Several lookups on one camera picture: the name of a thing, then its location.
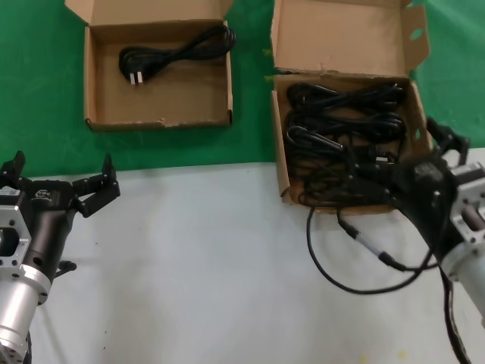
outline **white table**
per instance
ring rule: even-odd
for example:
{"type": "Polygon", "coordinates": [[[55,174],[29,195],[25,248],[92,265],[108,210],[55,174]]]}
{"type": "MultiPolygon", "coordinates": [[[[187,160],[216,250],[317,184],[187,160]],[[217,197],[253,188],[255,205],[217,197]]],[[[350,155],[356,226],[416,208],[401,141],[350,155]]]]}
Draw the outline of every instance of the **white table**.
{"type": "MultiPolygon", "coordinates": [[[[471,159],[485,161],[485,150],[471,159]]],[[[308,254],[308,211],[281,202],[275,173],[273,164],[119,173],[122,197],[76,217],[64,258],[79,268],[37,309],[33,364],[457,363],[439,273],[378,297],[338,290],[308,254]]],[[[409,265],[426,252],[398,212],[350,220],[409,265]]],[[[343,283],[404,278],[333,216],[315,221],[315,249],[343,283]]],[[[483,362],[485,329],[457,291],[461,335],[483,362]]]]}

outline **open cardboard box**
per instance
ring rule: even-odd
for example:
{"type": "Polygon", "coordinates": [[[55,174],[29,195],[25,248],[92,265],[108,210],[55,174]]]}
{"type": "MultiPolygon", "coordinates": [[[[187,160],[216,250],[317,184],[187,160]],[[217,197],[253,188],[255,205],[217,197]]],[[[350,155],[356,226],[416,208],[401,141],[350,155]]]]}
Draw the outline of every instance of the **open cardboard box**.
{"type": "MultiPolygon", "coordinates": [[[[408,73],[430,53],[423,6],[411,0],[275,0],[271,29],[275,67],[299,74],[274,78],[273,121],[277,179],[284,202],[299,205],[302,185],[288,175],[283,136],[289,86],[316,83],[346,92],[396,82],[407,91],[398,113],[407,126],[402,157],[430,151],[430,136],[418,88],[408,73]]],[[[348,209],[378,213],[386,206],[348,209]]],[[[333,212],[333,209],[322,209],[333,212]]]]}
{"type": "Polygon", "coordinates": [[[224,22],[232,0],[65,0],[86,27],[84,113],[94,131],[227,126],[232,122],[230,54],[178,61],[133,86],[118,69],[126,46],[175,49],[224,22]]]}

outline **box flap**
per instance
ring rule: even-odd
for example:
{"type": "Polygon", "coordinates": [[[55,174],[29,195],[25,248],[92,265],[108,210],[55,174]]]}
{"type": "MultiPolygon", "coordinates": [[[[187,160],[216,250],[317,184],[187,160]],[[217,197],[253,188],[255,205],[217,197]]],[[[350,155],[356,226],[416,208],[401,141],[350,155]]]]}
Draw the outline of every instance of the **box flap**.
{"type": "Polygon", "coordinates": [[[85,22],[91,22],[94,0],[66,0],[66,6],[85,22]]]}
{"type": "Polygon", "coordinates": [[[65,0],[90,25],[222,19],[233,0],[65,0]]]}
{"type": "Polygon", "coordinates": [[[403,76],[429,55],[424,6],[410,0],[275,0],[282,71],[403,76]]]}

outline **green surface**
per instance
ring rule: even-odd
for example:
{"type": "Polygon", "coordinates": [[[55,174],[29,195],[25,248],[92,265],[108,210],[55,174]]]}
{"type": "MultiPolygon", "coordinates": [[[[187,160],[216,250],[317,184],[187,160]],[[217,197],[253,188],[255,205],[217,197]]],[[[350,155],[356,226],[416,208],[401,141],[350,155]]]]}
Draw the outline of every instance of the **green surface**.
{"type": "MultiPolygon", "coordinates": [[[[485,146],[483,0],[427,1],[432,56],[416,71],[427,113],[485,146]]],[[[0,0],[0,159],[22,149],[26,174],[274,160],[271,0],[236,0],[229,128],[92,133],[83,122],[84,23],[63,0],[0,0]]]]}

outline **black power cord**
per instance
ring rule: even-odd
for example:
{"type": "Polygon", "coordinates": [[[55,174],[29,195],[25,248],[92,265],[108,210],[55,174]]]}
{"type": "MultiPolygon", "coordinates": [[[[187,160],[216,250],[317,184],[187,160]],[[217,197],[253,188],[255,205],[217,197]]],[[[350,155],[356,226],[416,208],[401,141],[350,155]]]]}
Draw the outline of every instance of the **black power cord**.
{"type": "MultiPolygon", "coordinates": [[[[388,252],[376,248],[375,245],[367,237],[365,237],[361,231],[357,230],[354,226],[352,226],[349,222],[345,221],[342,218],[341,209],[337,209],[336,218],[340,227],[347,233],[347,235],[349,235],[353,240],[362,244],[362,246],[367,248],[385,265],[394,268],[397,271],[419,271],[419,267],[408,267],[402,263],[397,262],[388,252]]],[[[424,270],[428,271],[435,268],[438,268],[437,263],[426,266],[424,270]]]]}
{"type": "Polygon", "coordinates": [[[287,90],[293,109],[286,116],[284,136],[289,176],[303,182],[299,202],[305,206],[343,208],[381,204],[355,195],[350,189],[353,171],[378,174],[382,165],[399,160],[406,136],[405,123],[396,113],[405,91],[397,83],[339,93],[311,83],[287,90]],[[355,117],[340,116],[352,109],[355,117]],[[361,141],[366,146],[358,145],[361,141]],[[395,152],[380,144],[399,142],[395,152]],[[338,189],[331,199],[325,191],[338,189]]]}
{"type": "Polygon", "coordinates": [[[347,287],[344,284],[341,284],[340,282],[336,281],[332,276],[330,276],[325,269],[322,267],[320,262],[318,261],[317,256],[314,253],[313,246],[311,243],[311,219],[313,218],[313,214],[315,212],[315,207],[310,208],[310,213],[308,214],[308,218],[306,221],[306,240],[307,240],[307,245],[308,245],[308,251],[310,252],[311,259],[317,266],[318,271],[334,286],[340,288],[341,290],[344,290],[345,292],[348,293],[353,293],[353,294],[358,294],[358,295],[363,295],[363,296],[370,296],[370,295],[375,295],[375,294],[383,294],[383,293],[390,293],[390,292],[395,292],[397,290],[400,290],[404,287],[407,287],[414,281],[416,281],[421,273],[427,268],[431,257],[433,256],[436,248],[440,245],[441,241],[443,240],[444,234],[446,233],[446,229],[448,227],[448,219],[443,219],[443,225],[440,229],[440,232],[438,236],[436,237],[435,243],[432,245],[431,249],[428,251],[426,256],[423,259],[423,262],[419,266],[419,268],[414,271],[413,275],[406,279],[405,281],[401,282],[400,284],[396,284],[391,287],[386,287],[386,288],[379,288],[376,290],[356,290],[351,287],[347,287]]]}
{"type": "Polygon", "coordinates": [[[130,46],[121,50],[119,68],[133,85],[149,80],[170,63],[182,59],[205,61],[227,54],[236,44],[236,35],[224,24],[197,36],[181,49],[130,46]]]}
{"type": "Polygon", "coordinates": [[[443,271],[441,271],[441,279],[443,281],[443,289],[445,292],[445,303],[443,309],[445,313],[446,331],[448,332],[449,342],[452,345],[453,352],[455,353],[458,362],[460,364],[471,364],[455,323],[455,315],[453,312],[453,283],[448,279],[448,277],[446,277],[443,271]]]}

